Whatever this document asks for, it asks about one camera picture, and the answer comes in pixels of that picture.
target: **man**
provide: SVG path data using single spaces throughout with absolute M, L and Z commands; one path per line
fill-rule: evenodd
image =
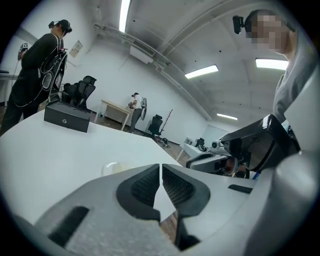
M 63 19 L 51 28 L 51 33 L 45 34 L 23 54 L 22 69 L 7 102 L 0 136 L 16 125 L 22 114 L 26 119 L 37 113 L 39 104 L 48 98 L 49 92 L 41 88 L 41 66 L 53 51 L 64 47 L 63 37 L 70 31 L 70 23 Z
M 273 115 L 283 123 L 285 111 L 296 99 L 317 65 L 314 46 L 299 26 L 293 27 L 270 10 L 255 10 L 245 20 L 252 43 L 285 56 L 288 66 L 275 90 Z
M 129 133 L 132 134 L 135 130 L 135 126 L 136 126 L 139 118 L 141 117 L 141 112 L 142 112 L 141 103 L 143 101 L 143 98 L 137 92 L 131 96 L 134 98 L 134 101 L 132 102 L 130 108 L 134 109 L 134 112 L 133 112 L 132 118 L 131 118 L 131 125 L 130 125 L 130 129 L 129 129 Z

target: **pants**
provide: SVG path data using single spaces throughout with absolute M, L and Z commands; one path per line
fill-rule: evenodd
M 24 107 L 18 107 L 14 103 L 12 96 L 10 95 L 9 100 L 7 102 L 7 108 L 3 116 L 0 136 L 3 135 L 6 131 L 14 127 L 23 114 L 23 119 L 26 119 L 33 114 L 37 113 L 39 109 L 39 105 L 30 104 Z
M 141 116 L 141 112 L 142 112 L 142 108 L 137 108 L 134 110 L 133 114 L 132 114 L 132 118 L 131 118 L 131 125 L 130 125 L 130 129 L 129 129 L 129 133 L 133 133 L 135 130 L 135 126 Z

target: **floor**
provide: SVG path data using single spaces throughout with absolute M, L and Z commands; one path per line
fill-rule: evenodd
M 39 111 L 44 110 L 45 109 L 45 104 L 41 104 L 39 106 Z M 6 111 L 6 107 L 4 106 L 0 106 L 0 127 L 1 127 L 1 123 L 4 117 Z M 91 119 L 90 121 L 93 122 L 95 119 L 95 114 L 91 114 Z M 116 129 L 116 130 L 121 130 L 122 125 L 114 120 L 111 119 L 106 119 L 106 118 L 102 118 L 99 117 L 97 122 L 98 125 L 102 125 L 105 127 L 109 127 L 112 129 Z M 145 134 L 139 130 L 135 130 L 133 132 L 135 135 L 139 135 L 139 136 L 144 136 Z M 178 154 L 181 151 L 181 147 L 177 144 L 174 144 L 172 142 L 169 142 L 168 145 L 169 147 L 164 147 L 161 143 L 158 143 L 158 145 L 164 150 L 166 151 L 173 159 L 176 159 Z M 182 165 L 183 167 L 186 166 L 186 162 L 189 159 L 189 155 L 186 154 L 185 152 L 183 152 L 183 154 L 181 155 L 180 159 L 178 160 L 178 163 L 180 165 Z M 174 242 L 175 241 L 175 237 L 176 237 L 176 229 L 177 229 L 177 214 L 176 212 L 174 214 L 172 214 L 171 216 L 169 216 L 166 220 L 164 220 L 161 224 L 160 224 L 161 229 L 163 230 L 163 232 L 168 236 L 168 238 Z

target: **ceiling light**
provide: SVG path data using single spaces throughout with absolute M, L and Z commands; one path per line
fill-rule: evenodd
M 126 32 L 126 24 L 127 24 L 127 17 L 128 17 L 130 2 L 131 0 L 122 0 L 122 3 L 121 3 L 119 30 L 123 33 Z
M 236 118 L 236 117 L 225 115 L 225 114 L 216 114 L 216 115 L 219 117 L 223 117 L 223 118 L 230 118 L 230 119 L 238 120 L 238 118 Z
M 217 72 L 217 71 L 218 71 L 217 66 L 213 65 L 213 66 L 208 66 L 208 67 L 205 67 L 203 69 L 199 69 L 197 71 L 194 71 L 194 72 L 191 72 L 189 74 L 186 74 L 185 77 L 190 79 L 190 78 L 202 76 L 202 75 L 209 74 L 209 73 L 212 73 L 212 72 Z
M 268 58 L 256 58 L 256 66 L 258 68 L 276 69 L 276 70 L 286 70 L 289 64 L 286 60 L 279 59 L 268 59 Z

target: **ceiling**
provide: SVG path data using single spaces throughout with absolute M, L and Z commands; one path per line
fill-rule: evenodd
M 121 1 L 88 0 L 93 24 L 118 29 Z M 126 33 L 171 62 L 165 72 L 211 118 L 216 113 L 256 121 L 272 113 L 283 70 L 257 68 L 256 58 L 285 60 L 256 49 L 244 33 L 235 34 L 232 17 L 274 9 L 259 0 L 132 0 Z M 217 65 L 219 71 L 192 79 L 184 74 Z

